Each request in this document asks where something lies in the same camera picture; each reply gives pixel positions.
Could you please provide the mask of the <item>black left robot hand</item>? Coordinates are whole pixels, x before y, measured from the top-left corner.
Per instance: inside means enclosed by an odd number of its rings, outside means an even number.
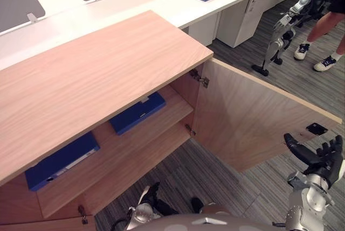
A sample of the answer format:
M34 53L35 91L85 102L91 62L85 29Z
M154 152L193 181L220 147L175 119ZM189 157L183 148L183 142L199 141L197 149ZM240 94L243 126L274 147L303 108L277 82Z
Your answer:
M160 182L156 182L155 184L149 186L148 190L142 194L139 205L147 204L152 209L155 209L157 212L159 212L162 216L179 214L177 210L173 209L165 201L157 197L159 186Z

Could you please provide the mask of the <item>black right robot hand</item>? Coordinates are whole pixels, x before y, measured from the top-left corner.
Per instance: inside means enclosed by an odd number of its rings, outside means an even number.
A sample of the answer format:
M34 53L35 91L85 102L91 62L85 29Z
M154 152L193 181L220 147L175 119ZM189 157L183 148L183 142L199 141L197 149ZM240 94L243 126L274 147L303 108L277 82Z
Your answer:
M291 134L284 134L285 143L299 160L308 165L304 175L316 174L323 178L331 188L344 175L343 138L335 136L324 142L315 152L300 144Z

